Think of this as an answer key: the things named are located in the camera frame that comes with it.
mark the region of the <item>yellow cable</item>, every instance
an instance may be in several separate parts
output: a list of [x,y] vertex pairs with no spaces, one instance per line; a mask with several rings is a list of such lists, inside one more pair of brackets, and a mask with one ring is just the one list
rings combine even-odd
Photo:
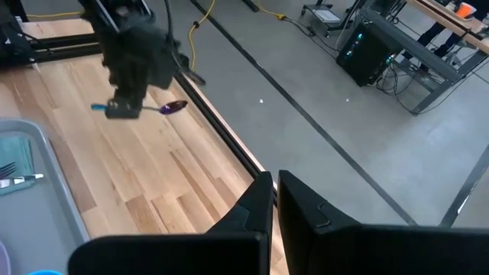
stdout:
[[[209,10],[207,11],[206,15],[204,15],[203,18],[201,18],[199,21],[198,21],[198,25],[201,25],[201,23],[203,23],[207,17],[210,15],[212,9],[214,8],[214,4],[215,4],[215,0],[212,0],[212,3],[211,3],[211,6],[209,7]],[[189,30],[189,43],[190,43],[190,50],[192,51],[192,56],[191,56],[191,61],[190,61],[190,69],[192,70],[195,70],[195,66],[196,66],[196,49],[195,47],[193,46],[193,31],[196,29],[197,27],[195,25],[193,25],[190,30]]]
[[30,18],[53,18],[53,17],[63,17],[63,16],[71,16],[71,15],[80,15],[81,12],[79,11],[74,11],[74,12],[64,12],[64,13],[59,13],[59,14],[54,14],[54,15],[28,15]]
[[261,0],[258,0],[258,7],[260,8],[260,10],[264,13],[268,13],[269,15],[273,15],[275,16],[276,18],[278,18],[279,20],[283,20],[285,18],[285,15],[284,14],[278,14],[278,13],[275,13],[275,12],[271,12],[271,11],[267,11],[262,5],[261,5]]

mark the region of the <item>concrete floor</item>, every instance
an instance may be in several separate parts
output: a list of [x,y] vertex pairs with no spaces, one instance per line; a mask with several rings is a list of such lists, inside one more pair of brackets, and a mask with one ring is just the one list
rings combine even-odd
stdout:
[[[75,0],[24,0],[28,13],[74,11]],[[300,18],[314,0],[263,0],[271,11]],[[148,0],[165,28],[164,3]],[[210,0],[199,3],[208,7]],[[336,11],[351,3],[335,0]],[[186,40],[202,14],[188,0],[172,1],[175,35]],[[202,90],[260,162],[277,174],[290,170],[333,205],[360,222],[405,224],[365,180],[371,178],[420,225],[438,225],[489,143],[489,66],[470,76],[439,108],[413,117],[395,99],[374,88],[359,88],[293,25],[252,13],[240,0],[217,0],[212,16],[362,168],[347,162],[209,22],[195,33],[196,69],[208,81]],[[402,22],[417,37],[432,21],[407,7]],[[328,43],[334,45],[332,34]],[[443,42],[446,31],[436,40]],[[400,97],[421,100],[411,85]],[[470,210],[478,217],[484,204]]]
[[464,204],[455,221],[454,227],[461,228],[489,228],[489,213],[483,211],[489,207],[489,173],[485,173],[469,200]]

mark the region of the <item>light wood surface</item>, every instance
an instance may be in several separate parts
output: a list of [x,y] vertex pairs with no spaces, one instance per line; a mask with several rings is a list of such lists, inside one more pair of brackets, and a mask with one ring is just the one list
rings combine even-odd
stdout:
[[[450,17],[452,20],[456,21],[458,24],[464,26],[467,29],[472,30],[473,32],[477,33],[480,30],[482,30],[483,27],[486,25],[479,20],[472,18],[471,20],[464,20],[458,16],[454,16],[454,13],[452,11],[449,11],[447,8],[440,7],[437,5],[435,2],[431,0],[420,0],[427,5],[430,5],[434,8],[436,8],[438,11],[441,11],[444,15]],[[407,0],[407,3],[415,7],[416,9],[420,10],[422,13],[425,15],[429,16],[433,20],[439,22],[446,28],[448,28],[450,31],[453,31],[454,33],[462,36],[465,31],[461,29],[460,27],[456,26],[446,18],[442,17],[441,15],[437,14],[430,8],[426,7],[424,4],[420,3],[418,0]],[[483,40],[478,40],[476,37],[470,34],[466,34],[463,38],[466,40],[468,43],[474,45],[478,49],[484,51],[485,53],[489,54],[489,38],[485,38]]]
[[[23,28],[38,38],[92,32],[81,20]],[[208,230],[251,176],[176,81],[168,91],[150,88],[145,100],[155,107],[189,101],[186,110],[168,117],[144,112],[137,121],[109,121],[90,110],[112,95],[101,56],[43,63],[0,73],[0,118],[44,126],[92,238]],[[277,219],[271,273],[288,273]]]

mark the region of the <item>desktop computer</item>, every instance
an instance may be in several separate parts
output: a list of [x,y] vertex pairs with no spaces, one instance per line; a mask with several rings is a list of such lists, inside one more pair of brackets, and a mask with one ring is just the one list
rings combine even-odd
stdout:
[[401,50],[373,24],[359,24],[343,41],[336,63],[359,86],[373,85]]

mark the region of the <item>gray tray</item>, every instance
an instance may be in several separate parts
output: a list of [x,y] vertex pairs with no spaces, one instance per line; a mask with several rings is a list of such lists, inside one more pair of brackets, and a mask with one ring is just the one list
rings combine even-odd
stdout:
[[66,273],[70,255],[89,235],[53,148],[40,127],[29,121],[0,119],[0,138],[8,136],[28,138],[34,172],[44,175],[31,188],[0,196],[0,241],[10,257],[11,273]]

